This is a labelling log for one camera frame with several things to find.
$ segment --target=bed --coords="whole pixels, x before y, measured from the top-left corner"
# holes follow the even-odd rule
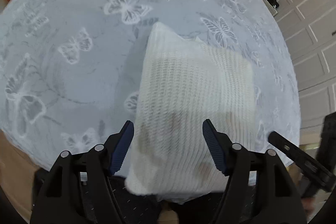
[[[253,65],[255,151],[275,130],[298,145],[292,62],[262,0],[12,0],[0,15],[0,125],[49,170],[135,120],[152,25],[240,53]],[[285,165],[291,161],[279,154]],[[129,155],[120,175],[127,175]]]

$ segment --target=white wall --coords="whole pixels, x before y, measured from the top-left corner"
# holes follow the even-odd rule
[[[5,8],[6,5],[7,5],[7,0],[0,0],[0,13]]]

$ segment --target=pillow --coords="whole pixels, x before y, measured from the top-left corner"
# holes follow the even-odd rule
[[[254,149],[252,65],[237,52],[186,40],[155,23],[143,61],[127,189],[164,199],[223,191],[228,177],[216,169],[202,133],[207,118],[232,142]]]

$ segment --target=metal screw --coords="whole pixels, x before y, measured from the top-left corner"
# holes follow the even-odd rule
[[[269,150],[267,150],[267,153],[268,153],[268,155],[270,155],[270,156],[275,156],[277,153],[273,150],[273,149],[269,149]]]
[[[102,145],[102,144],[97,144],[97,145],[94,147],[94,149],[95,149],[96,151],[102,151],[102,150],[104,149],[104,145]]]
[[[241,150],[242,146],[241,146],[239,143],[234,143],[234,144],[232,145],[232,148],[233,148],[234,150]]]
[[[66,158],[67,156],[69,156],[69,151],[63,151],[63,152],[61,153],[61,157],[62,157],[62,158]]]

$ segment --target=cabinet door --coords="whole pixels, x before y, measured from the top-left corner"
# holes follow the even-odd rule
[[[299,91],[336,77],[336,37],[293,60],[293,66]]]
[[[292,60],[329,42],[336,34],[336,0],[278,0],[274,17]]]
[[[300,144],[318,143],[324,117],[336,111],[336,78],[299,92]]]

